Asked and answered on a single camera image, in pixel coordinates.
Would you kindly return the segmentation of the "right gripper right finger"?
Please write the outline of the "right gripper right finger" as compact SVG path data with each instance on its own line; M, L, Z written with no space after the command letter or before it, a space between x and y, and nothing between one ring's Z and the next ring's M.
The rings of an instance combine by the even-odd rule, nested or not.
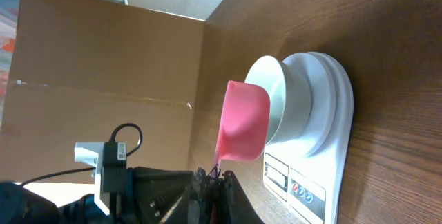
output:
M225 171L220 184L220 222L263 224L232 171Z

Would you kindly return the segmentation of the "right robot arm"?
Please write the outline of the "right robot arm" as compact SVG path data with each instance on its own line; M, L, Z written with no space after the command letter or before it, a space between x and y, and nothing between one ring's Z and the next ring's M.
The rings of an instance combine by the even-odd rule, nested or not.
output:
M105 215L92 194L57 207L11 182L1 183L2 223L261 223L232 171L214 178L197 171L128 169L115 214Z

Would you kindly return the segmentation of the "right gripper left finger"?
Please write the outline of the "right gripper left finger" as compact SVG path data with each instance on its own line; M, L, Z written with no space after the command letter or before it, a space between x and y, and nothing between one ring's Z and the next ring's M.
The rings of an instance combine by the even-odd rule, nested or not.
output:
M133 199L137 223L206 223L204 169L167 171L146 167L133 169Z

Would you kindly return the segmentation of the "pink measuring scoop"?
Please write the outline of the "pink measuring scoop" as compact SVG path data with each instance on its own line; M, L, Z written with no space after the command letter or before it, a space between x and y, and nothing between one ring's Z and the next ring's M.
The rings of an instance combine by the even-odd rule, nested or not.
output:
M222 105L214 164L252 161L264 150L269 129L270 99L255 84L229 81Z

